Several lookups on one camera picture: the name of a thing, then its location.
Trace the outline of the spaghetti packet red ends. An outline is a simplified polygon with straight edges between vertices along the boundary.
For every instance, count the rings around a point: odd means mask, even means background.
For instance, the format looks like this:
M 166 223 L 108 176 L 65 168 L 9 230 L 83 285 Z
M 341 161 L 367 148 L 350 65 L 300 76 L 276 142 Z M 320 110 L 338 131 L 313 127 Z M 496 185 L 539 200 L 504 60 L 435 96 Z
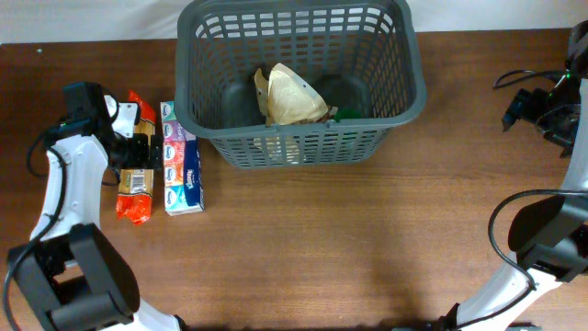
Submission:
M 153 108 L 133 90 L 129 91 L 129 101 L 139 105 L 141 114 L 134 133 L 145 134 L 148 144 L 155 134 L 156 114 Z M 123 169 L 120 173 L 119 194 L 117 197 L 117 219 L 128 219 L 139 225 L 150 220 L 153 206 L 153 178 L 151 169 Z

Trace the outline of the Kleenex tissue multipack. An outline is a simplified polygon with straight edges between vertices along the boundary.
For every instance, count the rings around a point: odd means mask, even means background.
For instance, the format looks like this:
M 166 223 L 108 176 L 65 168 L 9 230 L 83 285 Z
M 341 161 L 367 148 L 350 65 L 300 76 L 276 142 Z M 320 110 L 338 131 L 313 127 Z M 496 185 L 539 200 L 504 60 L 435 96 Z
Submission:
M 175 103 L 160 103 L 164 136 L 164 208 L 170 216 L 204 211 L 198 138 L 179 123 Z

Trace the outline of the beige grain bag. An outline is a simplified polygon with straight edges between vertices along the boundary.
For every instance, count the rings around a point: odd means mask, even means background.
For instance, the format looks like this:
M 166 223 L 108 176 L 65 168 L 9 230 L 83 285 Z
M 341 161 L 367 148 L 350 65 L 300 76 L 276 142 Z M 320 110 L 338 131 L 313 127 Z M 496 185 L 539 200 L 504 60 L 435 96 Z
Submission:
M 270 70 L 269 77 L 264 77 L 262 70 L 257 69 L 253 80 L 258 107 L 268 128 L 322 123 L 330 120 L 337 111 L 283 63 L 277 63 Z M 254 147 L 267 151 L 268 163 L 272 166 L 313 162 L 317 156 L 316 148 L 305 143 L 300 133 L 255 138 Z

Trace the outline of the grey plastic basket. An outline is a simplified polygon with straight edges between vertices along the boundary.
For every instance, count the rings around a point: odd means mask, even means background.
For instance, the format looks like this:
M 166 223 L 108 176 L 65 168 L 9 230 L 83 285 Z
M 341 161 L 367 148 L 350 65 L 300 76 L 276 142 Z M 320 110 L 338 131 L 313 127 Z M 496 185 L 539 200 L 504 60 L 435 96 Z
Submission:
M 179 15 L 176 117 L 233 166 L 364 161 L 425 101 L 404 0 L 194 1 Z

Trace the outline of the green lid jar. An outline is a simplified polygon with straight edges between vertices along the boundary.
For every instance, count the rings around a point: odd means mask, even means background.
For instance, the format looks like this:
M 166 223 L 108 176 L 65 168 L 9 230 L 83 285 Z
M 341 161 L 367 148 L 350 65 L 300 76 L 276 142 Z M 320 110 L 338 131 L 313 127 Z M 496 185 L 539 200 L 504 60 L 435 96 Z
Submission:
M 339 108 L 333 115 L 333 120 L 336 122 L 340 122 L 341 120 L 358 120 L 362 118 L 362 113 L 352 108 Z

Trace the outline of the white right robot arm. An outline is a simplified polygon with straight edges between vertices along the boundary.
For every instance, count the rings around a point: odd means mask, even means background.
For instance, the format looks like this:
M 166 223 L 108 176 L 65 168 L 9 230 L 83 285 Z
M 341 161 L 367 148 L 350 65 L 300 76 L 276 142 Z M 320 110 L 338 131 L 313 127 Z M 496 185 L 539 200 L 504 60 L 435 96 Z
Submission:
M 515 319 L 549 291 L 587 272 L 587 24 L 569 36 L 565 68 L 546 71 L 551 91 L 521 89 L 505 111 L 569 158 L 560 188 L 531 189 L 504 199 L 488 221 L 500 268 L 472 297 L 455 304 L 434 330 L 513 330 Z

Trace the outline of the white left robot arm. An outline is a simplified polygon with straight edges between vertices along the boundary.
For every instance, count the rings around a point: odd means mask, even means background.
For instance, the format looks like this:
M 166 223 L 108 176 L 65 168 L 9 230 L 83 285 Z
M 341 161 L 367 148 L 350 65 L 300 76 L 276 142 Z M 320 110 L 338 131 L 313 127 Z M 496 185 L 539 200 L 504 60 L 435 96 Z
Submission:
M 42 213 L 29 241 L 9 249 L 4 285 L 16 283 L 45 330 L 185 330 L 182 318 L 141 298 L 99 226 L 108 169 L 164 165 L 162 137 L 114 131 L 120 111 L 108 110 L 107 92 L 94 82 L 66 86 L 66 115 L 38 136 L 49 163 Z

